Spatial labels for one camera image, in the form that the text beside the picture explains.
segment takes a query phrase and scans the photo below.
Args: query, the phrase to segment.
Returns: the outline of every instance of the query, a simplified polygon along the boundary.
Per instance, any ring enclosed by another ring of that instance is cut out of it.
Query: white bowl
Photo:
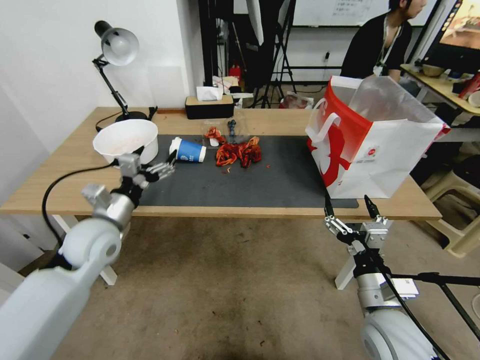
[[[108,163],[122,154],[131,154],[144,147],[140,162],[148,164],[159,152],[157,125],[148,120],[129,119],[115,122],[101,130],[93,139],[93,148]]]
[[[437,77],[440,76],[445,72],[445,69],[443,67],[438,67],[438,66],[433,66],[433,65],[428,65],[428,64],[423,64],[421,66],[423,73],[428,76],[428,77]]]
[[[480,108],[480,91],[475,91],[468,97],[468,103],[473,107]]]

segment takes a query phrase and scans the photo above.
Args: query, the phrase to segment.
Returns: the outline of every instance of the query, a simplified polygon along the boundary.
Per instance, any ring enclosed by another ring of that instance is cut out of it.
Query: computer screen
[[[480,49],[480,0],[457,2],[441,31],[440,44]]]
[[[422,63],[476,74],[480,70],[480,0],[457,0]]]

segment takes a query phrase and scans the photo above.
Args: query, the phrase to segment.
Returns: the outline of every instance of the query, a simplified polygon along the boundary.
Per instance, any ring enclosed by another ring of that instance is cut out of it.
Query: desk lamp
[[[104,67],[108,64],[115,66],[124,66],[130,64],[139,52],[139,40],[133,32],[119,28],[111,27],[106,21],[97,21],[95,23],[95,32],[100,37],[102,54],[92,62],[105,80],[106,85],[118,105],[121,107],[121,115],[116,118],[116,122],[127,119],[148,119],[147,115],[140,111],[128,111],[128,105],[125,99],[118,91],[114,89],[107,76],[104,73]]]

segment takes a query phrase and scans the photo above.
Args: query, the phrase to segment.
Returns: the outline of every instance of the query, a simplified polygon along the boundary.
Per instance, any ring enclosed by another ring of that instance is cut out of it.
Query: blue paper cup
[[[170,154],[176,150],[176,159],[192,163],[203,163],[207,148],[195,142],[176,137],[171,141]]]

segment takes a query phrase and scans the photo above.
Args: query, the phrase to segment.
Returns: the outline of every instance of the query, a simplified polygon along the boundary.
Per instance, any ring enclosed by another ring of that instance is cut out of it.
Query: man
[[[353,37],[341,76],[364,79],[373,74],[400,79],[400,65],[412,38],[407,21],[416,17],[427,0],[389,0],[390,11],[367,21]]]

